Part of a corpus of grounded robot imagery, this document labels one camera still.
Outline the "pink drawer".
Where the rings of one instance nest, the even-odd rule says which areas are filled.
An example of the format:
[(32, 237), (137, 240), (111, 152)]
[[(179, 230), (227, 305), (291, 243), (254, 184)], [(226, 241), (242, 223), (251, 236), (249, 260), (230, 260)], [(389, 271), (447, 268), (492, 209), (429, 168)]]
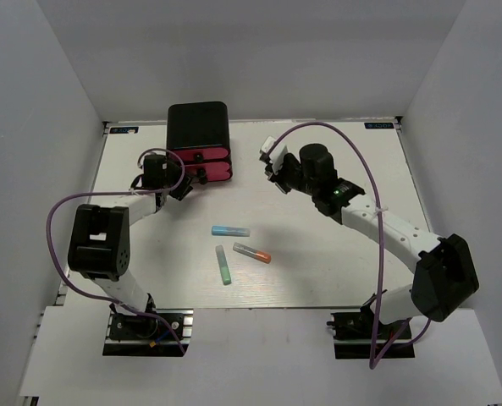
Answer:
[(185, 171), (198, 179), (208, 182), (227, 181), (232, 177), (231, 165), (224, 161), (211, 161), (185, 165)]
[(222, 146), (172, 149), (184, 163), (198, 164), (210, 161), (222, 161), (229, 156), (230, 150)]

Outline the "pink top drawer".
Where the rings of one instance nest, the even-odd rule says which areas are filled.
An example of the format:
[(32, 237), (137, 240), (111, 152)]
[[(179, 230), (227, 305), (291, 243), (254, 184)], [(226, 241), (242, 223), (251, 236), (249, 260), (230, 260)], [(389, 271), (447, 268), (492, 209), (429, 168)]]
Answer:
[(198, 164), (210, 161), (222, 161), (229, 156), (230, 150), (222, 146), (172, 149), (184, 163)]

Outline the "blue highlighter pen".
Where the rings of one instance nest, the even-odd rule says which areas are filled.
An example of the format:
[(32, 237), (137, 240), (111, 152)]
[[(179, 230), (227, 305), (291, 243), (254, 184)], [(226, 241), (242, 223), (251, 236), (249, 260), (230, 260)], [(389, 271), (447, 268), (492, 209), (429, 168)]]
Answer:
[(230, 237), (249, 237), (251, 231), (249, 228), (229, 227), (229, 226), (212, 226), (211, 233), (213, 236), (230, 236)]

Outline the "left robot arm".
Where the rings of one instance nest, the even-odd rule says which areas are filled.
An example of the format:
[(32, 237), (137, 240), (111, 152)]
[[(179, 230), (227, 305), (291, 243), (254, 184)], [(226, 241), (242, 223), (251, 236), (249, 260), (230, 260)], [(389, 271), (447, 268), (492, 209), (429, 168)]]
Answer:
[(82, 204), (74, 217), (68, 266), (93, 281), (116, 311), (131, 315), (130, 328), (150, 337), (158, 328), (154, 301), (129, 270), (130, 227), (158, 213), (171, 196), (182, 200), (192, 190), (192, 178), (173, 152), (148, 151), (139, 158), (140, 179), (111, 206)]

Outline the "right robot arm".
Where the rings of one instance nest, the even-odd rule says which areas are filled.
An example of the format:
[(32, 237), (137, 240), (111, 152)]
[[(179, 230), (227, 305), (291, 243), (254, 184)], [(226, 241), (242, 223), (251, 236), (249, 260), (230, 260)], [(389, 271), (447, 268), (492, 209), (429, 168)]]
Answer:
[(440, 237), (412, 226), (394, 214), (380, 213), (363, 188), (338, 177), (334, 159), (322, 144), (301, 147), (297, 156), (286, 145), (261, 148), (268, 180), (284, 193), (296, 190), (312, 198), (317, 210), (384, 248), (412, 273), (412, 283), (369, 299), (358, 321), (372, 337), (382, 337), (393, 323), (418, 315), (442, 322), (479, 289), (468, 243), (453, 233)]

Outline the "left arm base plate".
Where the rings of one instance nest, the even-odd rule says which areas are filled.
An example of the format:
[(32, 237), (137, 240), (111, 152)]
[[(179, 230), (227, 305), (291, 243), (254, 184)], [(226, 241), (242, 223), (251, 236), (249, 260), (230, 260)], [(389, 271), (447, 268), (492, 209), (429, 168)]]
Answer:
[[(190, 345), (194, 310), (159, 310), (170, 324), (184, 350)], [(103, 356), (179, 358), (184, 354), (172, 333), (160, 321), (112, 313), (103, 344)]]

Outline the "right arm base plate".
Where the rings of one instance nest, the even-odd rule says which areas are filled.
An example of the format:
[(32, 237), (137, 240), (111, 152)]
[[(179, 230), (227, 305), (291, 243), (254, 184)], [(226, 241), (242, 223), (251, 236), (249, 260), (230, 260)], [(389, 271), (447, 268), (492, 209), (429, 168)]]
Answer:
[[(342, 311), (331, 314), (326, 323), (327, 329), (333, 334), (334, 355), (336, 359), (368, 359), (371, 352), (373, 317), (367, 319), (361, 312)], [(384, 359), (413, 359), (415, 351), (411, 329), (403, 327), (403, 321), (389, 325), (378, 324), (378, 337), (375, 346), (378, 354), (383, 346), (400, 329), (402, 333), (383, 356)]]

